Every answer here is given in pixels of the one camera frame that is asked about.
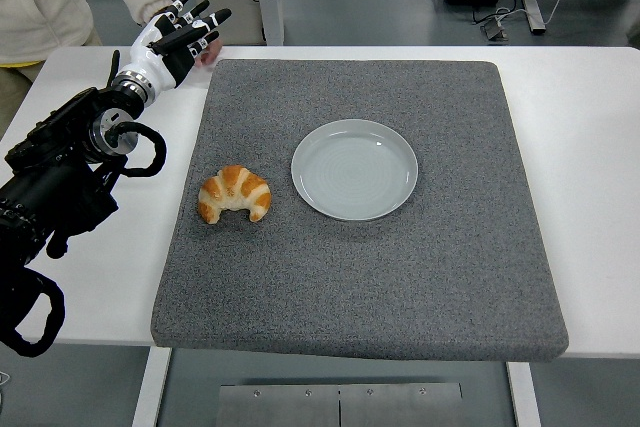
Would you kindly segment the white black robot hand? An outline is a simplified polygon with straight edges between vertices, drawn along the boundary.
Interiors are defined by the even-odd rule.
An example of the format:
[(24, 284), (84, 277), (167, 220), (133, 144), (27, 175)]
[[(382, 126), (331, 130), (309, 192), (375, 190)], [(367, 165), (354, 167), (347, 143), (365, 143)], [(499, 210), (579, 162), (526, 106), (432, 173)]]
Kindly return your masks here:
[(204, 0), (192, 9), (190, 0), (174, 0), (154, 14), (130, 49), (130, 62), (114, 84), (129, 84), (151, 100), (179, 86), (194, 66), (207, 66), (219, 55), (219, 27), (232, 12), (223, 8), (208, 14)]

